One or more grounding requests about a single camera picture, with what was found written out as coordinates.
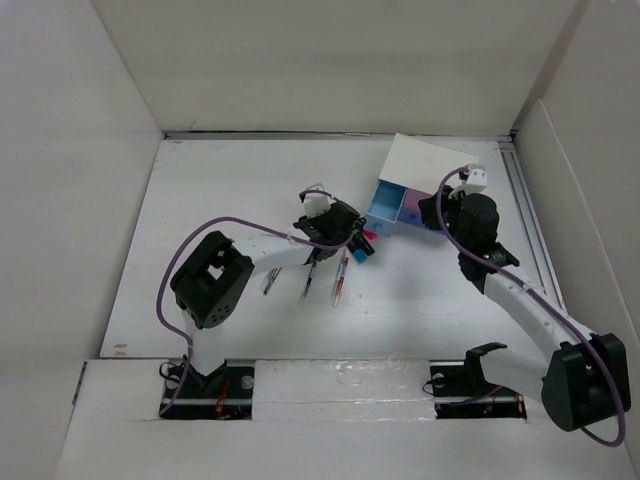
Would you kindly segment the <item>light blue drawer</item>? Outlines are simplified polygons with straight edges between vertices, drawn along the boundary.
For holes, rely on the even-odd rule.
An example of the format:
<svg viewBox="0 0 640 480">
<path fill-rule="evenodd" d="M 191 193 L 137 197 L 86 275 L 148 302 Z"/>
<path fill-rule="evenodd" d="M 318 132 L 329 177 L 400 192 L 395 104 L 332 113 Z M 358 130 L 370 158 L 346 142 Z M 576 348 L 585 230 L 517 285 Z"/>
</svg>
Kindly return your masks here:
<svg viewBox="0 0 640 480">
<path fill-rule="evenodd" d="M 404 186 L 379 180 L 365 214 L 365 229 L 376 235 L 390 237 L 406 193 Z"/>
</svg>

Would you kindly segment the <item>red clear pen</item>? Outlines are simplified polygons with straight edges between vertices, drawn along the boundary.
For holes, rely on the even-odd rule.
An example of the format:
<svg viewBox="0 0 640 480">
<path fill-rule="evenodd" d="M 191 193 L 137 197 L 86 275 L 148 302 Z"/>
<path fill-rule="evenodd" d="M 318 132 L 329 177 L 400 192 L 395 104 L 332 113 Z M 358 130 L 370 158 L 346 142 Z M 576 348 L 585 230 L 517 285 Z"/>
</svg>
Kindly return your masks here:
<svg viewBox="0 0 640 480">
<path fill-rule="evenodd" d="M 338 271 L 337 271 L 337 276 L 334 282 L 334 287 L 333 287 L 333 291 L 332 291 L 332 305 L 334 307 L 336 307 L 339 303 L 339 298 L 341 295 L 341 291 L 343 288 L 343 284 L 344 284 L 344 279 L 346 276 L 346 270 L 348 268 L 348 264 L 349 264 L 349 257 L 347 254 L 343 255 L 343 258 L 341 259 L 340 263 L 339 263 L 339 267 L 338 267 Z"/>
</svg>

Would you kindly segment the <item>white drawer organizer cabinet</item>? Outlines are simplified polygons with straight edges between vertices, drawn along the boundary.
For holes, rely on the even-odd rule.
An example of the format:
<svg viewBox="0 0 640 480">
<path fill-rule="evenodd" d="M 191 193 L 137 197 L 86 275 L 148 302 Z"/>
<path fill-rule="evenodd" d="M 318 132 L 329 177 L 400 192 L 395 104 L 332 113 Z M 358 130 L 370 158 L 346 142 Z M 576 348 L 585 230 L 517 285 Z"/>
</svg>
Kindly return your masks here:
<svg viewBox="0 0 640 480">
<path fill-rule="evenodd" d="M 446 174 L 477 160 L 477 155 L 396 133 L 379 179 L 433 194 Z"/>
</svg>

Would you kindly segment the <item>black refill pen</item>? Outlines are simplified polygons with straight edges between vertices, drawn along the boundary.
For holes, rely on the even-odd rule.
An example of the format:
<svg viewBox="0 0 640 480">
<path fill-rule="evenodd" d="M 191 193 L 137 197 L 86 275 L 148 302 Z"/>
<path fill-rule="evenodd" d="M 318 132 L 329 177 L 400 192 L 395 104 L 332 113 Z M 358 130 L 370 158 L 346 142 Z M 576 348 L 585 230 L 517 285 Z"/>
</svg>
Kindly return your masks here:
<svg viewBox="0 0 640 480">
<path fill-rule="evenodd" d="M 309 268 L 308 275 L 307 275 L 307 278 L 306 278 L 306 281 L 305 281 L 305 285 L 304 285 L 304 288 L 303 288 L 303 291 L 302 291 L 302 294 L 301 294 L 301 297 L 300 297 L 300 301 L 301 302 L 306 301 L 306 299 L 308 297 L 308 294 L 309 294 L 309 291 L 311 289 L 311 285 L 312 285 L 312 282 L 313 282 L 313 279 L 314 279 L 316 268 L 317 268 L 317 263 L 316 262 L 312 263 L 310 268 Z"/>
</svg>

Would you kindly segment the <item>pink drawer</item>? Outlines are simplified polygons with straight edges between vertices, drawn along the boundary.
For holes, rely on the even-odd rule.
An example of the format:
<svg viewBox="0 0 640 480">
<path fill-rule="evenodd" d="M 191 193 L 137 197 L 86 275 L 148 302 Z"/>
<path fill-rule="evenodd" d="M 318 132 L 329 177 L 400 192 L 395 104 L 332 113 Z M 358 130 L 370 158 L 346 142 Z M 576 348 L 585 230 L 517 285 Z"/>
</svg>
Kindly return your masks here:
<svg viewBox="0 0 640 480">
<path fill-rule="evenodd" d="M 419 211 L 419 202 L 430 197 L 431 195 L 429 193 L 408 188 L 404 197 L 403 207 L 414 211 Z"/>
</svg>

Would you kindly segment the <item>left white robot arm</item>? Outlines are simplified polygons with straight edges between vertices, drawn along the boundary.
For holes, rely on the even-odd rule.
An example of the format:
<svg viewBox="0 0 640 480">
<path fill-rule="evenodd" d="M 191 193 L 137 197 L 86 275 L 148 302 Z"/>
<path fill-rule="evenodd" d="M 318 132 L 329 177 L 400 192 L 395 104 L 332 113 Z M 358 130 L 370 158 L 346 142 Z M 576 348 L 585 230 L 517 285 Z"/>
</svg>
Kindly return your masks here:
<svg viewBox="0 0 640 480">
<path fill-rule="evenodd" d="M 225 216 L 205 222 L 180 245 L 162 277 L 156 314 L 167 327 L 162 305 L 170 289 L 185 317 L 172 331 L 185 339 L 186 382 L 201 396 L 222 387 L 222 324 L 233 314 L 249 281 L 278 268 L 320 263 L 348 248 L 372 253 L 363 230 L 366 219 L 330 195 L 307 191 L 303 214 L 284 230 Z"/>
</svg>

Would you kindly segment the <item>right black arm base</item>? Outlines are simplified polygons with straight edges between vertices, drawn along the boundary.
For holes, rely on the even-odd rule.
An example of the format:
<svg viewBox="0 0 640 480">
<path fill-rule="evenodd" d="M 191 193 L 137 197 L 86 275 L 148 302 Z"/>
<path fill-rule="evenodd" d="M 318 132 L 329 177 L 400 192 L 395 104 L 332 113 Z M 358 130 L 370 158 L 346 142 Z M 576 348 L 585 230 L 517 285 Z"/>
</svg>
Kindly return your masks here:
<svg viewBox="0 0 640 480">
<path fill-rule="evenodd" d="M 434 399 L 438 420 L 527 419 L 523 397 L 506 387 L 486 381 L 480 360 L 484 355 L 506 349 L 492 342 L 468 350 L 463 360 L 431 362 L 430 379 L 422 391 Z"/>
</svg>

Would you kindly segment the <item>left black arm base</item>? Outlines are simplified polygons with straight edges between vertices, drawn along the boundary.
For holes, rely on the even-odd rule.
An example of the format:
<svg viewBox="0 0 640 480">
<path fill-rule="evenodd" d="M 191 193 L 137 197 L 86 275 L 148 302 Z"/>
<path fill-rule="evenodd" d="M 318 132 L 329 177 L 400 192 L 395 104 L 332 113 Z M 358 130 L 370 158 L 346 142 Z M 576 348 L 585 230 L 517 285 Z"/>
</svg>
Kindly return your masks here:
<svg viewBox="0 0 640 480">
<path fill-rule="evenodd" d="M 177 398 L 171 401 L 183 370 L 183 362 L 163 362 L 159 367 L 159 375 L 164 380 L 160 418 L 220 421 L 252 418 L 254 362 L 225 361 L 208 376 L 197 373 L 190 366 Z"/>
</svg>

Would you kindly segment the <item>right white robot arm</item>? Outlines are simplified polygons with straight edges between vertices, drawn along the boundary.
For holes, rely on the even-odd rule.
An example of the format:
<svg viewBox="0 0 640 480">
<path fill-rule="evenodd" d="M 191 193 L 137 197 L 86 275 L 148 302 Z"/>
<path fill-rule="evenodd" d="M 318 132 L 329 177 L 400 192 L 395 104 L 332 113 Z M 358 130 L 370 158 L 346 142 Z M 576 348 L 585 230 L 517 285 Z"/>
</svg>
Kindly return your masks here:
<svg viewBox="0 0 640 480">
<path fill-rule="evenodd" d="M 462 369 L 465 387 L 483 394 L 500 385 L 533 397 L 566 432 L 614 418 L 623 434 L 631 395 L 622 340 L 580 324 L 531 283 L 497 240 L 500 217 L 488 196 L 432 196 L 418 205 L 423 224 L 458 249 L 464 277 L 507 312 L 544 357 L 537 362 L 499 343 L 476 348 L 474 362 Z"/>
</svg>

